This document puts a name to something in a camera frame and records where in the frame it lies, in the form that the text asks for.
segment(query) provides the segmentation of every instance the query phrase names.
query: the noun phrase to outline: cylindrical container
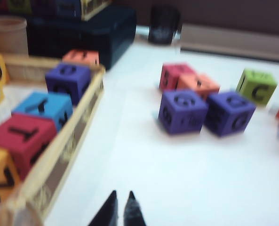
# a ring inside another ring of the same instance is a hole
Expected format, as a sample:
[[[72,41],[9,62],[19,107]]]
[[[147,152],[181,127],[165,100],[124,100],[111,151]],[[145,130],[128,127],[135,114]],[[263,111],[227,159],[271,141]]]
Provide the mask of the cylindrical container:
[[[28,54],[24,18],[0,16],[0,52]]]
[[[171,44],[180,20],[179,11],[168,5],[154,5],[151,9],[149,41]]]

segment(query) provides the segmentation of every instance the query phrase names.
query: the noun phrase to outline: blue block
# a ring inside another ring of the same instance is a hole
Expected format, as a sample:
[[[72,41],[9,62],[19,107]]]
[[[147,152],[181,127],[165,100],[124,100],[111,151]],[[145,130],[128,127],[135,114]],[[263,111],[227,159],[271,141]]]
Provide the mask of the blue block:
[[[52,119],[60,131],[72,115],[72,101],[67,94],[33,92],[12,113]]]

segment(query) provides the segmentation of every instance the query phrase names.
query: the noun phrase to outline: dark background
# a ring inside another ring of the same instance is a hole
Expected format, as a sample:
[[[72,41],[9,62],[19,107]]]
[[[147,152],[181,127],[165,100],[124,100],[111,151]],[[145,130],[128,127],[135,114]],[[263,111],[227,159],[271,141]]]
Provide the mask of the dark background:
[[[183,23],[210,25],[279,35],[279,0],[113,0],[133,7],[137,23],[149,25],[151,6],[170,4]]]

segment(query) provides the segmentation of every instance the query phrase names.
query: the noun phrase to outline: wooden box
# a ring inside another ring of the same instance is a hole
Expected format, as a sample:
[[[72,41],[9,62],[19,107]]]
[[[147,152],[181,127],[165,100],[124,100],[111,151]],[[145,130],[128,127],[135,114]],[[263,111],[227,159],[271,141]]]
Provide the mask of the wooden box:
[[[59,59],[3,55],[10,85],[45,84]],[[102,65],[90,66],[92,80],[73,115],[11,196],[0,205],[0,226],[42,225],[74,163],[103,93]]]

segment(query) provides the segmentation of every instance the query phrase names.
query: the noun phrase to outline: white surface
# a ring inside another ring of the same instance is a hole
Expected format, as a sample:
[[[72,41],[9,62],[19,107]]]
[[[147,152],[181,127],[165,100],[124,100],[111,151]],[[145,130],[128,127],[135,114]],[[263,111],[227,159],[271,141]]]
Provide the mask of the white surface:
[[[243,69],[279,64],[136,42],[105,75],[104,96],[47,226],[86,226],[118,192],[119,226],[133,190],[148,226],[279,226],[279,84],[245,133],[169,136],[157,121],[162,64],[187,62],[236,88]]]

